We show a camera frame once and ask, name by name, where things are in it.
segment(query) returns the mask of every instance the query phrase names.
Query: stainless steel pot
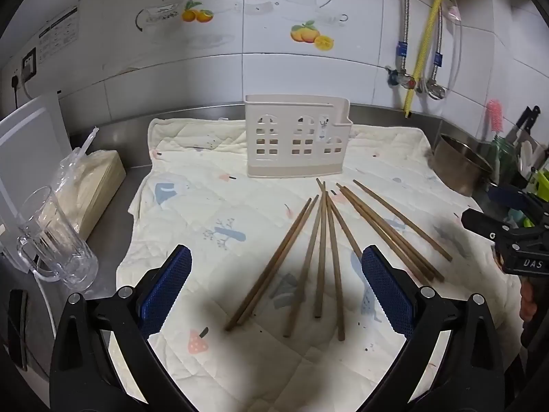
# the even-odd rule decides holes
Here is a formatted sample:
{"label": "stainless steel pot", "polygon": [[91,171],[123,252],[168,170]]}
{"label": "stainless steel pot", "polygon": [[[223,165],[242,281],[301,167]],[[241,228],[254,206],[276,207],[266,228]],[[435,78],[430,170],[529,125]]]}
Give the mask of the stainless steel pot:
{"label": "stainless steel pot", "polygon": [[471,196],[493,171],[484,158],[446,134],[440,135],[432,165],[444,184],[465,196]]}

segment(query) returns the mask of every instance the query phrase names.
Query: glass mug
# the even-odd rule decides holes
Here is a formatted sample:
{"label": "glass mug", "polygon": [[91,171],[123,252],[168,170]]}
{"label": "glass mug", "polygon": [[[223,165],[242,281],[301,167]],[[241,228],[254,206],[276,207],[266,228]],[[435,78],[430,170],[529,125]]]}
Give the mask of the glass mug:
{"label": "glass mug", "polygon": [[[62,280],[75,291],[89,288],[97,275],[97,257],[65,217],[51,187],[39,188],[23,202],[17,224],[22,233],[17,239],[17,253],[38,278]],[[51,272],[34,262],[24,249],[27,245],[35,248]]]}

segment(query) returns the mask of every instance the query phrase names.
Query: screw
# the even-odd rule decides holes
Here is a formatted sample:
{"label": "screw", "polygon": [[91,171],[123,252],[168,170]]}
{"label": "screw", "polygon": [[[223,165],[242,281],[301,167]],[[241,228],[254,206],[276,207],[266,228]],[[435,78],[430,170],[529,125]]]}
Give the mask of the screw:
{"label": "screw", "polygon": [[122,287],[118,290],[118,296],[122,297],[122,299],[126,299],[127,297],[130,297],[133,293],[132,287]]}
{"label": "screw", "polygon": [[72,293],[69,296],[69,304],[76,304],[80,300],[80,294],[79,293]]}
{"label": "screw", "polygon": [[433,290],[431,287],[423,287],[420,292],[422,296],[426,297],[427,299],[435,297],[435,290]]}
{"label": "screw", "polygon": [[477,305],[482,305],[484,304],[484,297],[482,297],[480,294],[473,294],[473,301]]}

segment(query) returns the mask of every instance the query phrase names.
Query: chopsticks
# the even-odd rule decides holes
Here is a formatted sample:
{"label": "chopsticks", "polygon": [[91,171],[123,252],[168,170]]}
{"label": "chopsticks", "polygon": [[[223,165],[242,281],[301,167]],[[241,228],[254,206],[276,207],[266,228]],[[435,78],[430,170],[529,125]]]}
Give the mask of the chopsticks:
{"label": "chopsticks", "polygon": [[341,268],[339,267],[338,241],[336,228],[334,227],[334,216],[331,210],[330,196],[326,192],[326,211],[328,214],[328,226],[330,229],[331,259],[334,265],[334,282],[336,283],[336,309],[338,323],[338,340],[345,340],[345,315],[343,311],[343,288],[341,286]]}
{"label": "chopsticks", "polygon": [[402,262],[406,265],[406,267],[410,270],[410,272],[414,275],[416,279],[419,280],[419,282],[422,285],[428,285],[427,278],[425,275],[419,271],[419,268],[416,266],[416,264],[410,259],[410,257],[405,254],[398,246],[397,244],[392,240],[391,236],[389,236],[382,228],[379,226],[373,218],[371,218],[368,213],[362,208],[362,206],[356,201],[355,198],[353,198],[352,192],[347,189],[347,187],[340,187],[341,193],[347,198],[352,206],[355,208],[355,210],[363,217],[372,228],[377,232],[377,234],[385,241],[385,243],[393,250],[393,252],[402,260]]}
{"label": "chopsticks", "polygon": [[305,260],[303,262],[303,267],[301,268],[301,274],[299,275],[299,280],[297,281],[297,289],[294,293],[294,300],[292,301],[292,306],[290,308],[290,314],[286,320],[286,326],[284,327],[284,333],[282,336],[289,338],[292,335],[292,332],[295,327],[295,321],[297,315],[299,314],[299,309],[301,307],[301,302],[305,294],[305,282],[307,281],[308,271],[311,266],[312,253],[315,249],[316,236],[318,234],[318,226],[320,224],[320,217],[323,212],[323,203],[324,203],[324,192],[322,193],[322,198],[320,199],[320,204],[318,205],[318,211],[315,217],[315,223],[312,227],[311,238],[309,239],[309,244],[307,247],[307,252],[305,254]]}
{"label": "chopsticks", "polygon": [[400,218],[404,224],[410,226],[414,231],[416,231],[423,239],[425,239],[434,249],[436,249],[440,254],[444,256],[446,260],[449,262],[452,261],[452,256],[449,255],[446,250],[440,246],[435,240],[433,240],[430,236],[428,236],[422,229],[420,229],[415,223],[413,223],[408,217],[406,217],[404,214],[400,213],[396,208],[391,206],[389,203],[387,203],[383,198],[381,198],[378,194],[376,194],[374,191],[371,191],[369,188],[367,188],[364,184],[362,184],[360,181],[352,180],[356,185],[358,185],[364,192],[366,192],[368,195],[370,195],[372,198],[379,201],[381,204],[383,204],[387,209],[389,209],[392,213],[394,213],[398,218]]}
{"label": "chopsticks", "polygon": [[261,299],[261,296],[263,296],[263,293],[265,292],[265,290],[267,290],[269,284],[271,283],[271,280],[273,279],[273,277],[277,273],[278,269],[282,266],[282,262],[284,262],[284,259],[286,258],[286,256],[290,252],[290,249],[292,249],[292,245],[295,243],[295,241],[297,239],[297,236],[299,235],[299,233],[303,229],[303,226],[305,225],[305,223],[307,223],[307,219],[309,218],[309,215],[311,215],[312,208],[315,206],[315,203],[317,202],[317,200],[318,200],[318,195],[315,196],[315,199],[308,206],[308,208],[305,211],[303,217],[301,218],[299,224],[297,225],[297,228],[295,229],[293,235],[290,237],[290,239],[288,240],[287,245],[285,246],[284,250],[282,251],[282,254],[277,259],[277,261],[274,263],[271,271],[269,272],[269,274],[265,278],[265,282],[259,288],[257,294],[253,297],[250,304],[246,307],[246,309],[242,313],[242,322],[244,322],[247,318],[249,318],[252,315],[252,313],[254,312],[254,308],[256,307],[257,303]]}
{"label": "chopsticks", "polygon": [[237,324],[238,320],[242,316],[242,313],[246,310],[250,302],[252,302],[254,296],[256,296],[257,292],[261,289],[262,285],[265,283],[265,280],[269,277],[269,274],[273,267],[276,265],[279,257],[281,256],[282,252],[284,251],[284,248],[292,238],[292,235],[294,234],[295,230],[299,226],[301,219],[303,218],[303,215],[305,215],[305,212],[311,204],[311,199],[309,198],[307,202],[305,203],[305,206],[303,206],[303,209],[301,209],[301,212],[293,222],[293,224],[288,229],[288,232],[286,232],[286,235],[282,239],[281,244],[278,246],[276,251],[274,251],[274,254],[271,257],[271,260],[267,263],[267,266],[263,270],[263,272],[260,274],[260,276],[257,278],[257,281],[254,283],[252,288],[248,291],[248,294],[246,294],[246,297],[240,304],[240,306],[237,308],[237,310],[234,312],[232,317],[229,319],[227,324],[225,325],[225,330],[230,331],[234,328],[234,326]]}
{"label": "chopsticks", "polygon": [[[336,311],[337,311],[337,328],[338,328],[338,339],[340,341],[345,340],[345,316],[344,316],[344,299],[343,299],[343,288],[341,283],[341,268],[339,262],[339,251],[336,235],[336,227],[334,222],[334,216],[338,220],[341,229],[345,233],[349,244],[352,247],[353,252],[356,254],[357,258],[361,260],[362,250],[356,242],[355,238],[352,236],[352,233],[345,223],[341,213],[338,208],[330,198],[328,192],[326,191],[326,183],[321,183],[319,179],[316,179],[321,193],[322,198],[318,206],[318,210],[315,216],[315,222],[312,227],[311,237],[308,241],[307,251],[305,253],[305,258],[303,265],[301,267],[301,272],[299,279],[297,281],[297,288],[294,293],[294,299],[290,307],[290,312],[288,314],[287,320],[285,322],[285,327],[283,330],[284,337],[290,337],[295,328],[295,323],[297,316],[299,315],[301,303],[303,302],[305,295],[305,285],[307,282],[307,277],[309,269],[311,267],[312,255],[314,253],[316,238],[318,235],[318,229],[320,228],[320,244],[318,252],[318,273],[317,273],[317,286],[315,293],[314,301],[314,316],[315,318],[320,318],[322,316],[322,306],[323,306],[323,297],[325,289],[325,272],[326,272],[326,233],[327,228],[329,229],[330,234],[330,248],[331,248],[331,257],[333,261],[333,270],[334,270],[334,283],[336,289]],[[432,240],[425,232],[423,232],[419,227],[417,227],[411,220],[405,217],[403,214],[398,212],[394,207],[389,203],[385,202],[381,197],[379,197],[374,192],[370,191],[366,186],[360,182],[353,180],[357,185],[359,185],[366,193],[370,194],[373,198],[383,204],[387,209],[393,212],[397,217],[401,218],[405,224],[409,225],[414,231],[425,238],[438,252],[440,252],[444,257],[451,259],[451,256],[442,249],[434,240]],[[341,193],[348,199],[351,205],[355,210],[363,217],[372,228],[378,233],[378,235],[386,242],[386,244],[393,250],[393,252],[402,260],[405,266],[410,270],[414,277],[422,285],[428,285],[429,281],[437,278],[440,281],[444,280],[443,275],[433,267],[429,261],[423,257],[418,250],[411,245],[408,240],[403,236],[398,234],[391,225],[389,225],[380,215],[378,215],[371,207],[369,207],[362,199],[360,199],[355,193],[353,193],[348,187],[337,184],[338,188],[341,190]],[[271,280],[274,278],[277,271],[280,269],[284,259],[290,252],[293,244],[295,243],[299,233],[303,229],[303,226],[307,222],[319,195],[316,195],[315,198],[311,201],[311,198],[307,200],[301,212],[293,222],[292,226],[287,231],[285,237],[282,239],[282,242],[275,250],[271,259],[265,266],[263,272],[259,275],[256,282],[252,288],[246,294],[246,297],[241,302],[238,309],[235,311],[233,316],[227,322],[225,330],[230,331],[237,323],[244,322],[249,318],[254,308],[257,306],[257,303],[261,299],[261,296],[267,290]]]}
{"label": "chopsticks", "polygon": [[440,274],[421,254],[416,250],[408,240],[401,236],[395,229],[389,225],[381,216],[379,216],[371,207],[363,202],[358,196],[356,196],[349,188],[345,187],[345,190],[349,191],[351,196],[357,203],[360,204],[362,209],[385,231],[389,237],[408,255],[421,272],[426,276],[429,281],[432,281],[434,277],[438,280],[444,281],[443,275]]}
{"label": "chopsticks", "polygon": [[318,272],[316,279],[316,293],[314,316],[319,319],[322,317],[322,302],[324,299],[324,277],[326,272],[326,184],[320,186],[322,191],[322,214],[320,215],[320,248],[318,250]]}

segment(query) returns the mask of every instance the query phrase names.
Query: power outlet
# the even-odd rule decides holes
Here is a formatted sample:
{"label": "power outlet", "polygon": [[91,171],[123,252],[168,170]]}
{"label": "power outlet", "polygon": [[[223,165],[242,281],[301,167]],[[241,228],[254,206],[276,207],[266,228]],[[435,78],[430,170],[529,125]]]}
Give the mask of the power outlet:
{"label": "power outlet", "polygon": [[23,57],[21,62],[21,77],[23,82],[28,82],[31,77],[36,75],[36,48],[32,48],[31,51]]}

